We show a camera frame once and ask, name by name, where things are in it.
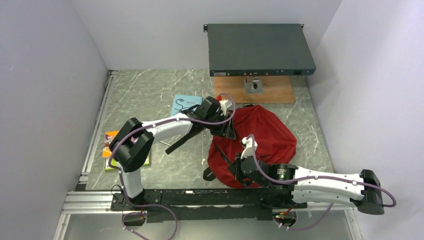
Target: black strap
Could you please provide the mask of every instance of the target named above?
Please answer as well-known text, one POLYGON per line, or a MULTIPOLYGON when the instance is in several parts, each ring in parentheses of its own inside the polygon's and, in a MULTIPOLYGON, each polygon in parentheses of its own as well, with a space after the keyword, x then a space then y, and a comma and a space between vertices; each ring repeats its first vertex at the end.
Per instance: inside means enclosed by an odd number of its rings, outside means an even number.
POLYGON ((182 136, 178 141, 176 141, 174 144, 169 146, 165 150, 165 153, 168 155, 171 154, 177 148, 181 147, 181 145, 185 144, 189 139, 199 134, 202 130, 203 130, 203 127, 200 127, 200 125, 198 125, 197 127, 193 126, 186 135, 182 136))
POLYGON ((219 152, 219 154, 221 155, 221 158, 224 159, 224 161, 230 165, 231 161, 228 159, 227 155, 225 155, 225 153, 218 147, 216 141, 213 141, 213 146, 215 147, 215 149, 219 152))
MULTIPOLYGON (((224 161, 228 164, 231 165, 230 160, 228 159, 227 155, 225 155, 225 153, 218 147, 217 143, 215 141, 212 142, 213 146, 215 147, 215 149, 219 152, 219 154, 221 155, 221 158, 224 159, 224 161)), ((215 176, 215 174, 212 172, 212 170, 207 167, 204 171, 203 171, 203 179, 206 181, 212 181, 214 179, 216 179, 217 177, 215 176)))
POLYGON ((204 171, 203 171, 203 179, 206 181, 212 181, 214 179, 216 179, 217 177, 215 176, 215 174, 212 172, 212 170, 207 167, 204 171))

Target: colorful book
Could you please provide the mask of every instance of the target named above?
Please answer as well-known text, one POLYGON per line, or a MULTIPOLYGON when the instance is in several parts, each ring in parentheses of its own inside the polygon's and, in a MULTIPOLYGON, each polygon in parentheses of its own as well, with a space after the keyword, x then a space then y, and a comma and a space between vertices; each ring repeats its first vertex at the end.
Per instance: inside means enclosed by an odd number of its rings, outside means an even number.
MULTIPOLYGON (((109 164, 108 164, 108 162, 109 162, 109 157, 110 157, 110 156, 111 156, 111 154, 112 154, 111 150, 109 149, 109 145, 111 144, 111 142, 112 142, 112 140, 115 138, 115 136, 118 134, 118 132, 119 132, 119 131, 107 131, 107 132, 106 132, 106 136, 105 136, 105 138, 104 138, 104 143, 103 143, 103 152, 102 152, 102 154, 101 154, 101 156, 102 156, 103 158, 105 158, 105 159, 104 159, 104 170, 105 170, 105 171, 115 170, 115 168, 112 168, 112 167, 111 167, 111 166, 109 166, 109 164)), ((137 140, 138 140, 138 138, 131 137, 131 141, 132 141, 133 143, 136 143, 136 142, 137 142, 137 140)), ((117 161, 115 161, 115 159, 112 159, 111 165, 113 165, 113 166, 117 167, 117 166, 118 166, 118 163, 117 163, 117 161)), ((149 152, 149 155, 147 156, 146 161, 145 161, 145 162, 144 162, 144 164, 143 164, 143 167, 146 167, 146 166, 150 166, 150 152, 149 152)))
POLYGON ((175 116, 182 110, 186 110, 194 105, 200 105, 202 103, 201 96, 190 96, 190 95, 175 95, 173 98, 171 117, 175 116))

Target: red backpack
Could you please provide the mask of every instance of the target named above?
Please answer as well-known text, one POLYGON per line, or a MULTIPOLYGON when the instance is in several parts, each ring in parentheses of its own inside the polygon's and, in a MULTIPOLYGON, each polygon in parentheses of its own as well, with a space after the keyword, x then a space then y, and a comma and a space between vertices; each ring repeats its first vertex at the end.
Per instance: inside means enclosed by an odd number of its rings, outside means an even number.
MULTIPOLYGON (((258 144, 256 157, 267 164, 287 164, 296 153, 296 138, 281 120, 259 105, 237 108, 233 120, 236 139, 214 136, 209 149, 203 178, 212 181, 218 178, 223 184, 236 189, 247 187, 238 181, 228 166, 236 154, 243 152, 242 138, 253 134, 258 144)), ((248 187, 257 188, 255 182, 248 187)))

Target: gray floor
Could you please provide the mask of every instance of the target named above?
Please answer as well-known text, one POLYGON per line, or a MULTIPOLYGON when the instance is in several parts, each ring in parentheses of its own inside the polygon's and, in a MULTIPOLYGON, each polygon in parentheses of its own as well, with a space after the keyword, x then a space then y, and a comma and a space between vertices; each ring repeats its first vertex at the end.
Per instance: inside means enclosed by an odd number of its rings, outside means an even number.
MULTIPOLYGON (((215 96, 213 80, 207 69, 120 70, 112 83, 112 94, 86 189, 109 190, 119 181, 116 171, 103 171, 105 132, 118 131, 133 117, 140 121, 169 117, 176 94, 215 96)), ((305 79, 293 77, 291 84, 296 103, 261 105, 275 113, 296 137, 296 155, 290 163, 332 173, 333 167, 305 79)), ((178 138, 173 137, 167 142, 173 143, 178 138)), ((202 178, 203 170, 207 167, 207 164, 202 165, 202 160, 208 158, 211 141, 212 136, 205 130, 170 155, 165 153, 168 146, 155 144, 151 152, 151 166, 141 171, 143 186, 147 189, 225 188, 217 179, 209 182, 202 178)))

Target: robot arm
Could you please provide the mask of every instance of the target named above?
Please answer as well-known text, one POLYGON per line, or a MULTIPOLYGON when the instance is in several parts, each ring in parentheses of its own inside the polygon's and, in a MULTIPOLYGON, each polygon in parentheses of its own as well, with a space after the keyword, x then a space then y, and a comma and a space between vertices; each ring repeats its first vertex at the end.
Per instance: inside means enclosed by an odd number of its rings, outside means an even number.
POLYGON ((118 142, 135 129, 150 125, 153 127, 132 135, 137 141, 133 143, 130 139, 127 139, 115 153, 115 159, 119 164, 119 168, 122 170, 123 185, 125 186, 128 197, 133 202, 143 202, 144 189, 141 182, 140 168, 145 163, 153 144, 173 136, 183 135, 180 140, 166 150, 166 153, 170 154, 205 128, 208 128, 213 135, 235 138, 231 121, 229 124, 211 126, 198 122, 179 120, 193 119, 212 123, 221 122, 227 116, 227 110, 231 106, 232 103, 229 100, 218 101, 213 97, 207 97, 201 105, 196 105, 188 110, 179 112, 172 117, 145 122, 140 122, 136 118, 129 119, 111 142, 109 147, 111 151, 115 149, 118 142))
MULTIPOLYGON (((279 185, 269 181, 258 171, 253 158, 258 144, 247 137, 243 138, 241 143, 244 146, 244 151, 239 158, 239 166, 244 173, 242 178, 249 178, 263 187, 279 185)), ((382 192, 361 184, 371 183, 380 187, 380 181, 371 170, 364 169, 360 174, 337 174, 314 171, 291 164, 268 165, 260 160, 258 163, 265 174, 276 180, 290 181, 292 179, 314 177, 293 182, 291 195, 294 203, 335 203, 357 207, 360 212, 366 214, 384 214, 382 192), (325 177, 345 179, 347 181, 325 177)))

